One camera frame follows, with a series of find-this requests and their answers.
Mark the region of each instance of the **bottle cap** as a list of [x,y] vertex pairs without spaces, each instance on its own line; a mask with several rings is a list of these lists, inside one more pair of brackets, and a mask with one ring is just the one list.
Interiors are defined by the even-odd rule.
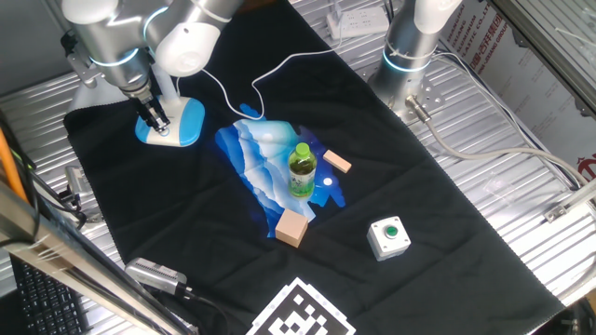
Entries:
[[296,145],[296,155],[300,158],[307,158],[310,155],[310,147],[306,143]]

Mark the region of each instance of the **green button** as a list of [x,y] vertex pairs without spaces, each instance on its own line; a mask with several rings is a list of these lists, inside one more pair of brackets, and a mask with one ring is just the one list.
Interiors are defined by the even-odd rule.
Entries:
[[394,226],[388,226],[385,228],[385,234],[387,237],[395,237],[398,235],[398,228]]

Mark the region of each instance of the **green tea bottle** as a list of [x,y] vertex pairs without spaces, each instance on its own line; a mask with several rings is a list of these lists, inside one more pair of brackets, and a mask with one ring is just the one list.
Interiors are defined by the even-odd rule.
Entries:
[[307,197],[315,190],[317,158],[310,152],[306,143],[298,143],[288,159],[290,166],[290,193],[293,196]]

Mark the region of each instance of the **metal bracket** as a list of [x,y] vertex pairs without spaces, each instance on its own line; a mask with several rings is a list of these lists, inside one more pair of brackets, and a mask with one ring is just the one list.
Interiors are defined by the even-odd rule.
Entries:
[[547,218],[549,222],[553,222],[565,214],[567,214],[567,209],[565,209],[564,206],[558,205],[557,207],[549,210],[544,217]]
[[66,56],[66,59],[71,64],[71,67],[73,68],[74,72],[76,73],[76,75],[78,75],[79,78],[81,78],[81,81],[83,82],[83,84],[85,84],[86,87],[94,88],[95,86],[97,86],[95,78],[98,75],[102,75],[100,70],[98,70],[97,68],[88,68],[87,65],[83,61],[81,61],[75,53],[69,54],[68,56]]
[[590,181],[587,185],[577,190],[574,194],[564,199],[555,208],[545,213],[544,217],[548,222],[554,222],[557,219],[571,212],[572,209],[584,205],[590,200],[596,198],[596,179]]

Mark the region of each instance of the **power strip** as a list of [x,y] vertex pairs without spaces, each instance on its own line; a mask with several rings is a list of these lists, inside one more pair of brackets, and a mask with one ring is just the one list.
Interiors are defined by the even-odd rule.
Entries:
[[[327,24],[334,40],[340,39],[335,13],[327,14]],[[384,33],[389,29],[385,11],[380,7],[345,11],[342,13],[341,38]]]

